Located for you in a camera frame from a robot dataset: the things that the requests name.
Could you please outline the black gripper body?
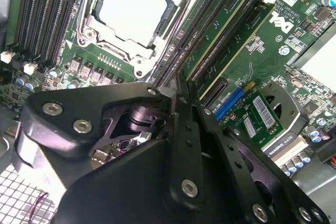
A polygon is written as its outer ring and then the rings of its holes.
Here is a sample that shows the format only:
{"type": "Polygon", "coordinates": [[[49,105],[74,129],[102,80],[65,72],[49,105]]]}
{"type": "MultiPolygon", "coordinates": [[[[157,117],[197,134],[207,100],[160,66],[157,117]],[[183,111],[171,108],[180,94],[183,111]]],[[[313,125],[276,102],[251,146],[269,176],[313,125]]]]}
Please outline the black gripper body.
{"type": "Polygon", "coordinates": [[[249,170],[208,109],[125,99],[98,102],[88,117],[97,126],[138,104],[159,110],[163,133],[78,179],[52,222],[251,223],[249,170]]]}

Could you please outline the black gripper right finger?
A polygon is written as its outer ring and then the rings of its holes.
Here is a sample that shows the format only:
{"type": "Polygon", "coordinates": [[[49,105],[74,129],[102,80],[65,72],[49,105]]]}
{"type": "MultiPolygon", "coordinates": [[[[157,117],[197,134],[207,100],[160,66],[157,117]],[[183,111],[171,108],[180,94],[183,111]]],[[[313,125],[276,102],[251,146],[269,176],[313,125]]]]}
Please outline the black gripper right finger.
{"type": "Polygon", "coordinates": [[[188,81],[200,130],[205,206],[194,223],[328,223],[328,216],[247,135],[221,128],[188,81]]]}

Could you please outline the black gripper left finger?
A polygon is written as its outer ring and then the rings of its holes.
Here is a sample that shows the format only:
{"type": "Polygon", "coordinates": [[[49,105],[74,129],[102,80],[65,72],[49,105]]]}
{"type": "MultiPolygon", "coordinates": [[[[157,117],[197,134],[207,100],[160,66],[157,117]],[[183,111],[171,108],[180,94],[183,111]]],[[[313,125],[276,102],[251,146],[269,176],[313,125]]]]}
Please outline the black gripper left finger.
{"type": "Polygon", "coordinates": [[[82,176],[163,133],[159,110],[128,108],[100,125],[88,114],[98,102],[142,99],[192,102],[188,81],[176,76],[168,88],[146,82],[35,93],[23,105],[15,141],[15,167],[38,181],[59,207],[66,191],[82,176]]]}

